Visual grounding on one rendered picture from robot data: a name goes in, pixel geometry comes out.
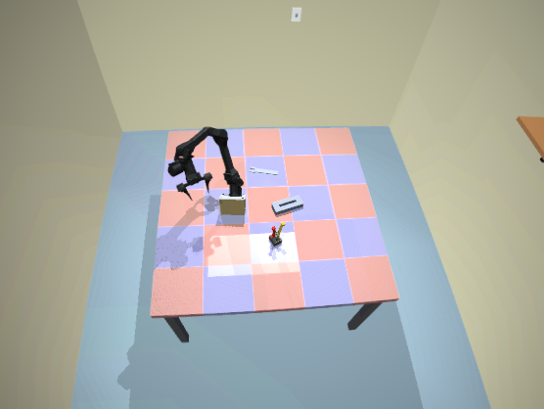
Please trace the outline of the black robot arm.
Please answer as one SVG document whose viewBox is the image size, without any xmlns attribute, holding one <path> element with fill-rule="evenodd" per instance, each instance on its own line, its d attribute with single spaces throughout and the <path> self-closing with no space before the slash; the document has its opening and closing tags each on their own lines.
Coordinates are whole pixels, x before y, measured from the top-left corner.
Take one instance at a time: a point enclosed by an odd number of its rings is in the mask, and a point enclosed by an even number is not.
<svg viewBox="0 0 544 409">
<path fill-rule="evenodd" d="M 239 172 L 234 167 L 230 152 L 227 146 L 228 136 L 227 130 L 216 129 L 210 126 L 205 126 L 200 132 L 193 136 L 187 142 L 184 142 L 176 147 L 176 153 L 174 162 L 168 165 L 168 173 L 171 176 L 175 176 L 185 170 L 189 170 L 194 166 L 192 162 L 192 153 L 194 149 L 208 136 L 212 137 L 214 142 L 218 145 L 220 155 L 222 157 L 225 172 L 223 173 L 224 180 L 229 185 L 230 197 L 241 197 L 244 181 L 241 179 Z M 179 158 L 183 157 L 183 158 Z M 193 172 L 192 174 L 185 173 L 186 181 L 191 186 L 200 183 L 199 179 L 202 179 L 200 172 Z"/>
</svg>

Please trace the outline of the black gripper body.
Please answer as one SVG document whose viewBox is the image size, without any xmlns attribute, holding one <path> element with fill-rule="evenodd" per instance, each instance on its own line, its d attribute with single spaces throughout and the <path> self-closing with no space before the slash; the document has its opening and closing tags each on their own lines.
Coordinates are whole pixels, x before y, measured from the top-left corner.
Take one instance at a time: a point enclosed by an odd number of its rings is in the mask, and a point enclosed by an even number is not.
<svg viewBox="0 0 544 409">
<path fill-rule="evenodd" d="M 188 173 L 188 174 L 192 174 L 193 172 L 197 172 L 197 171 L 196 171 L 196 168 L 193 167 L 193 168 L 191 168 L 189 170 L 185 170 L 184 172 Z M 203 178 L 199 179 L 199 180 L 201 182 L 203 180 L 207 181 L 207 180 L 210 180 L 210 179 L 212 179 L 212 175 L 211 175 L 210 172 L 207 172 L 206 174 L 204 174 Z M 183 184 L 183 182 L 182 182 L 182 183 L 176 185 L 176 189 L 177 189 L 178 192 L 182 192 L 182 191 L 186 190 L 185 188 L 188 187 L 188 186 L 190 186 L 189 183 Z"/>
</svg>

